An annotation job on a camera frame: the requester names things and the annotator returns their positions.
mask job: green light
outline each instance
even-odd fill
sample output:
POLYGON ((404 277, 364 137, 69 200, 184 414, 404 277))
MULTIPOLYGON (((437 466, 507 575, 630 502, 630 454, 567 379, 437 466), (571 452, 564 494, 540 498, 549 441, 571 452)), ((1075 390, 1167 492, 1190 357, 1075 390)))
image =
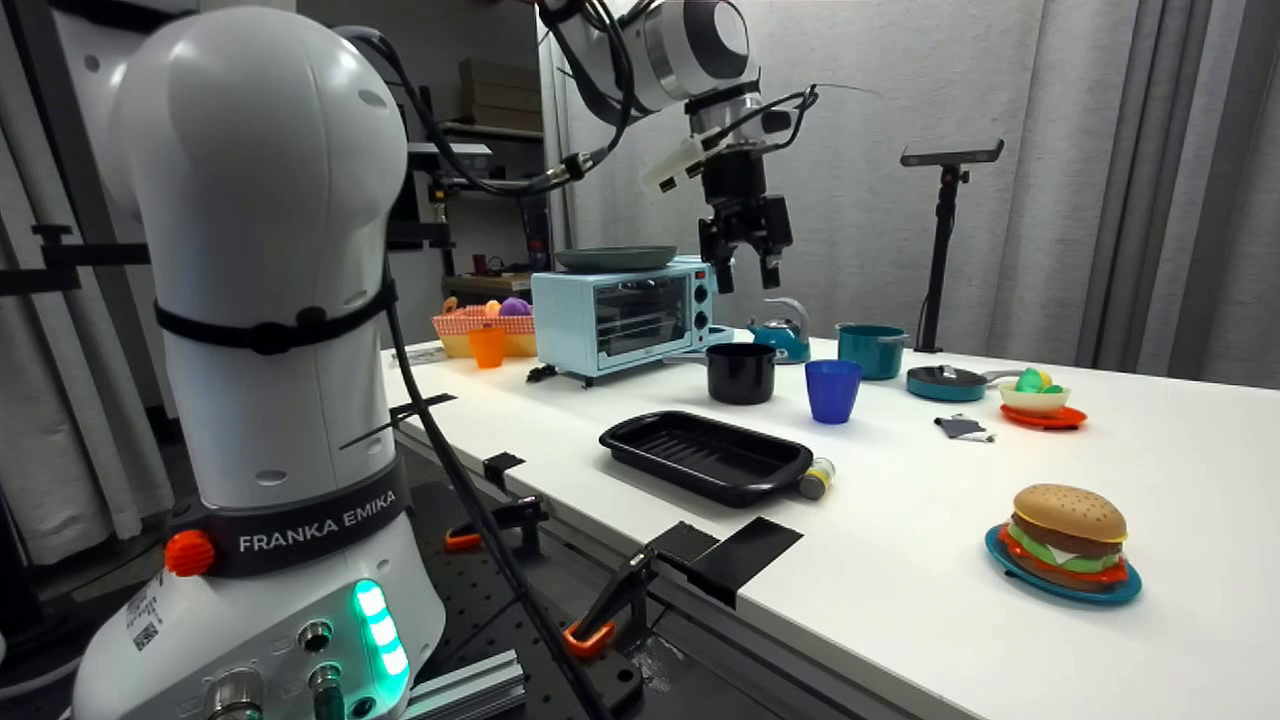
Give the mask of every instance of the green light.
POLYGON ((364 617, 386 613, 386 594, 384 594, 384 586, 375 586, 375 580, 358 580, 357 585, 357 604, 358 604, 364 617))
POLYGON ((404 646, 395 642, 390 650, 384 650, 384 672, 386 674, 399 674, 409 668, 409 654, 404 654, 404 646))
POLYGON ((372 635, 375 646, 390 646, 395 642, 390 617, 378 617, 375 623, 366 623, 366 635, 372 635))

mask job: teal plate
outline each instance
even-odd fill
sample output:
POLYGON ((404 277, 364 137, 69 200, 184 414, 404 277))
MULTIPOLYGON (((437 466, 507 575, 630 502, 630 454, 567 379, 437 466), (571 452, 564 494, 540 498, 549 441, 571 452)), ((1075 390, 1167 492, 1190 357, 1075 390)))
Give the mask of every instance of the teal plate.
POLYGON ((1128 580, 1115 585, 1115 586, 1102 586, 1102 590, 1075 590, 1075 586, 1053 585, 1043 575, 1032 575, 1003 552, 1000 522, 989 526, 985 543, 989 543, 989 555, 1003 569, 1003 575, 1012 575, 1012 580, 1018 580, 1018 585, 1034 586, 1034 590, 1073 598, 1073 604, 1121 607, 1121 604, 1131 604, 1142 590, 1142 575, 1131 563, 1128 563, 1128 580))

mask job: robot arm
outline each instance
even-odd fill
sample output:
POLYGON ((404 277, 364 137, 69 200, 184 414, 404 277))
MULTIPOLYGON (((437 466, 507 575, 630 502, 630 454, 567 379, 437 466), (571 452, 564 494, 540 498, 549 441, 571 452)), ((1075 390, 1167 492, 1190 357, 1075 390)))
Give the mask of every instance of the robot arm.
POLYGON ((757 247, 758 279, 776 287, 791 222, 788 204, 767 196, 765 150, 780 149, 767 137, 795 127, 816 92, 795 92, 795 117, 757 100, 752 33, 732 0, 634 0, 621 21, 598 0, 540 7, 598 118, 630 124, 684 105, 692 137, 649 174, 663 192, 700 174, 710 207, 700 218, 700 256, 721 291, 732 291, 735 242, 757 247))

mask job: black plate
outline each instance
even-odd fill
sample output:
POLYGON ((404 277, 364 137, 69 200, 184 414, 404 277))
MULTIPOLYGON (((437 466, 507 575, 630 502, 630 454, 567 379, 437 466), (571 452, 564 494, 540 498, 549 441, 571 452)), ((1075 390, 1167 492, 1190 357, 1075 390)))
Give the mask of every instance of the black plate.
POLYGON ((567 247, 557 252, 564 272, 658 272, 675 256, 670 242, 567 247))
POLYGON ((689 410, 630 414, 606 428, 598 443, 612 448, 621 465, 732 507, 795 489, 812 465, 802 443, 689 410))

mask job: white table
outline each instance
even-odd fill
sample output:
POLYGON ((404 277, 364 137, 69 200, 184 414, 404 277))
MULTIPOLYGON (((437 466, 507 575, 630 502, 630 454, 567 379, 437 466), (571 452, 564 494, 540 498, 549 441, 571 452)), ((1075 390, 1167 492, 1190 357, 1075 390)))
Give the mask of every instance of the white table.
MULTIPOLYGON (((1018 368, 929 357, 907 362, 1018 368)), ((510 485, 567 507, 605 543, 642 543, 689 519, 732 534, 752 514, 802 531, 738 590, 738 618, 844 674, 888 672, 977 715, 1280 715, 1280 390, 1053 368, 1089 410, 1073 437, 1003 424, 994 395, 960 410, 994 443, 950 443, 903 385, 865 385, 844 428, 807 421, 802 368, 776 400, 710 403, 703 362, 616 385, 525 385, 532 362, 477 373, 416 360, 462 458, 517 452, 510 485), (820 498, 721 507, 621 466, 598 433, 658 408, 721 414, 831 454, 820 498), (1112 494, 1131 526, 1142 594, 1128 607, 1043 598, 994 572, 985 531, 1023 485, 1062 479, 1112 494)))

